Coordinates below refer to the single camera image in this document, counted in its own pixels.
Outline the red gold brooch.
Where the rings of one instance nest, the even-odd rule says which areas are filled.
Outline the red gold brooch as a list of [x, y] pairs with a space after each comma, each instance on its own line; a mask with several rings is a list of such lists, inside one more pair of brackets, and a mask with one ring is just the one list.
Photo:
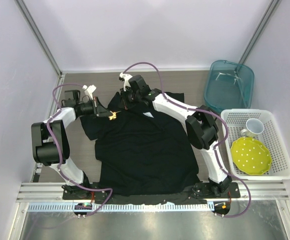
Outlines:
[[120, 113], [120, 111], [110, 111], [111, 115], [108, 117], [110, 121], [115, 120], [117, 118], [117, 114]]

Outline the black t-shirt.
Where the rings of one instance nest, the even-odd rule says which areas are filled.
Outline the black t-shirt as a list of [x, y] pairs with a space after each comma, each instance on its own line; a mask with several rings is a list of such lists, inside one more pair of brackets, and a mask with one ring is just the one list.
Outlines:
[[124, 110], [120, 100], [117, 93], [108, 105], [120, 111], [115, 120], [80, 118], [101, 162], [99, 186], [129, 196], [174, 194], [196, 184], [199, 168], [181, 123], [143, 103]]

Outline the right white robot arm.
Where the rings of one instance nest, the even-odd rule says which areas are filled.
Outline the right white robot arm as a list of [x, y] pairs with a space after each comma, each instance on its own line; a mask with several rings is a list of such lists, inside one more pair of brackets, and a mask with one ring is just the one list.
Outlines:
[[228, 175], [228, 170], [216, 147], [219, 129], [208, 108], [204, 105], [191, 106], [157, 88], [150, 89], [140, 75], [120, 73], [119, 80], [123, 82], [121, 95], [126, 109], [134, 107], [137, 103], [143, 103], [175, 118], [186, 127], [190, 144], [200, 150], [207, 166], [212, 195], [218, 198], [223, 197], [229, 190], [232, 178]]

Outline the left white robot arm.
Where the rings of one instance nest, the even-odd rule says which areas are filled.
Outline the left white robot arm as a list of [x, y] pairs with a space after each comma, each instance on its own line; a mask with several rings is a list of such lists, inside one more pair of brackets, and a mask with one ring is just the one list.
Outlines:
[[31, 125], [31, 141], [35, 162], [50, 167], [63, 178], [65, 193], [84, 200], [91, 195], [91, 186], [86, 173], [70, 157], [66, 128], [79, 117], [110, 118], [113, 112], [98, 97], [88, 93], [88, 101], [81, 101], [80, 95], [79, 90], [65, 91], [61, 108], [49, 119]]

